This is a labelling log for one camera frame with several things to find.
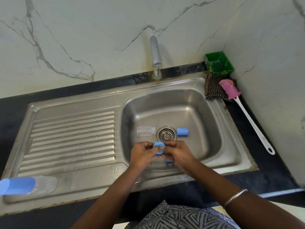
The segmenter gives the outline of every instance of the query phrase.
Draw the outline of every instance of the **person's right hand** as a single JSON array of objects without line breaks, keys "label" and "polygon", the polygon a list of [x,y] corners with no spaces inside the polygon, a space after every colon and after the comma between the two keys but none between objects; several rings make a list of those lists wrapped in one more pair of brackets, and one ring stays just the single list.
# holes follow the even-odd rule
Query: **person's right hand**
[{"label": "person's right hand", "polygon": [[172,162],[175,162],[179,168],[189,174],[189,168],[194,162],[197,162],[197,159],[193,156],[189,147],[184,141],[168,141],[164,142],[165,147],[161,149],[166,152],[166,154],[158,155],[158,158],[167,158]]}]

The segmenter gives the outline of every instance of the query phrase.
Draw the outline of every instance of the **green plastic box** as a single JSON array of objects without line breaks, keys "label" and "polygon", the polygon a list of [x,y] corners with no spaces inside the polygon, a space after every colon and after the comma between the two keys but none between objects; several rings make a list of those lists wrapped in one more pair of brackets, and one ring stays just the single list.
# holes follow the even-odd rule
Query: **green plastic box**
[{"label": "green plastic box", "polygon": [[234,70],[223,51],[206,54],[204,62],[210,73],[219,74],[223,77],[227,77]]}]

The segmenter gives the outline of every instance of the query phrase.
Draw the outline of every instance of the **person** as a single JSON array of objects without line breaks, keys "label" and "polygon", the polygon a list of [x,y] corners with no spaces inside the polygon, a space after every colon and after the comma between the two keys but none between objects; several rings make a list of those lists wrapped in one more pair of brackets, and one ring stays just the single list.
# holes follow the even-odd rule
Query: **person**
[{"label": "person", "polygon": [[[305,228],[305,223],[275,204],[242,190],[225,177],[198,161],[184,141],[165,142],[167,158],[187,175],[201,183],[224,206],[232,219],[212,208],[199,209],[168,205],[163,201],[139,223],[127,228]],[[156,157],[158,147],[151,142],[138,142],[131,151],[127,170],[71,227],[109,228],[114,225],[140,173]]]}]

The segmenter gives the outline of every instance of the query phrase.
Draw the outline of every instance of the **gray and white fabric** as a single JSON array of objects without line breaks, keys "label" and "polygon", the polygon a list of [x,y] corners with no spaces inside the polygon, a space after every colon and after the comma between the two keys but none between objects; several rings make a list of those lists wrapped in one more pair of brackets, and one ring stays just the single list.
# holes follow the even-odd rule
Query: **gray and white fabric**
[{"label": "gray and white fabric", "polygon": [[240,228],[232,219],[213,208],[194,208],[188,206],[169,205],[164,200],[139,223],[130,222],[125,229],[151,228],[203,228],[223,229]]}]

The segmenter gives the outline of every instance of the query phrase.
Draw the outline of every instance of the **blue bottle lid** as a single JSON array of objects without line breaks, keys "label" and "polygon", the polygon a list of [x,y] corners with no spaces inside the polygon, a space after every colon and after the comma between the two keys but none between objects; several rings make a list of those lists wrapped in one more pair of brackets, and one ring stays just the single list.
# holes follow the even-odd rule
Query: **blue bottle lid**
[{"label": "blue bottle lid", "polygon": [[27,194],[35,187],[33,177],[5,178],[0,181],[0,195]]},{"label": "blue bottle lid", "polygon": [[188,136],[189,129],[188,128],[177,128],[177,136]]},{"label": "blue bottle lid", "polygon": [[[153,145],[153,147],[155,147],[155,146],[165,146],[165,144],[163,142],[158,141]],[[164,151],[159,150],[159,152],[157,152],[156,154],[160,155],[160,154],[164,154],[164,153],[165,153]]]}]

